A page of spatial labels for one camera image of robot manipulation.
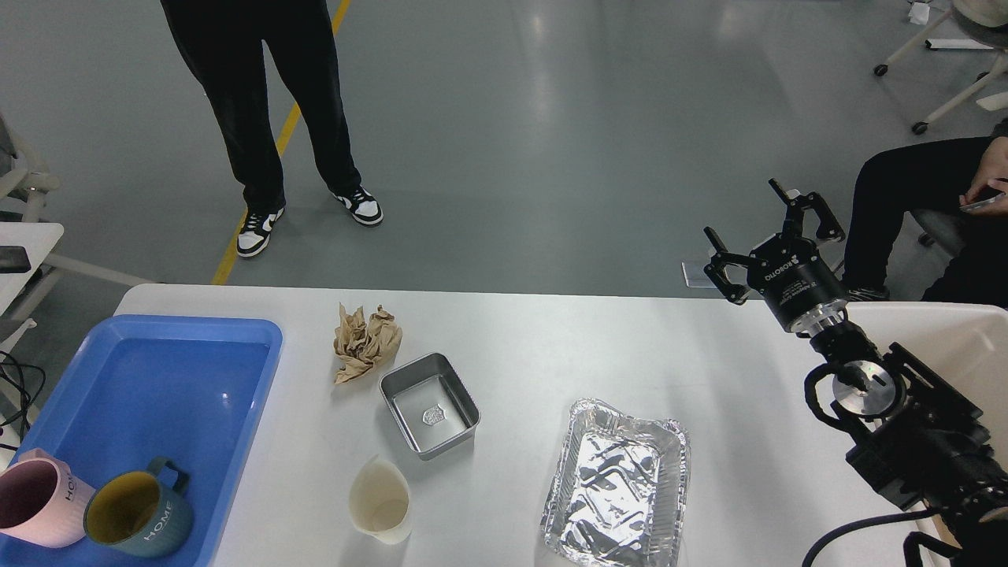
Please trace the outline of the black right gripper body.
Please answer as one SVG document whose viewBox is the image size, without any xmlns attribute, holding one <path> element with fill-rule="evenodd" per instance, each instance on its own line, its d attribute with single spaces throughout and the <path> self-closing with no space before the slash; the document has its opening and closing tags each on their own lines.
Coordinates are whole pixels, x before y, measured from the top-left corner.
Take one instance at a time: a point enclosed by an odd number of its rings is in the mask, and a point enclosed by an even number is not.
<svg viewBox="0 0 1008 567">
<path fill-rule="evenodd" d="M 817 244 L 782 233 L 751 251 L 748 286 L 762 295 L 788 333 L 820 333 L 845 319 L 847 292 L 822 261 Z"/>
</svg>

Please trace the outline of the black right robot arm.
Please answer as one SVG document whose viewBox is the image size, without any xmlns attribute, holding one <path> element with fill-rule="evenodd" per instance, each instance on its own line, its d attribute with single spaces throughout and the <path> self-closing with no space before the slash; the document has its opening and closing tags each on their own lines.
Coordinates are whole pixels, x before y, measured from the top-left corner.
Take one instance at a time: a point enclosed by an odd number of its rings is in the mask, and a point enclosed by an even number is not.
<svg viewBox="0 0 1008 567">
<path fill-rule="evenodd" d="M 813 564 L 849 532 L 937 516 L 954 544 L 910 532 L 902 543 L 907 566 L 921 566 L 925 551 L 953 566 L 1003 565 L 1007 476 L 982 410 L 900 344 L 879 352 L 847 315 L 847 290 L 821 258 L 820 241 L 845 238 L 827 202 L 814 191 L 769 184 L 785 204 L 781 229 L 749 254 L 732 254 L 706 228 L 713 254 L 703 272 L 735 305 L 756 291 L 785 332 L 810 341 L 824 362 L 804 377 L 804 401 L 821 423 L 853 439 L 847 463 L 899 509 L 835 528 L 802 563 Z"/>
</svg>

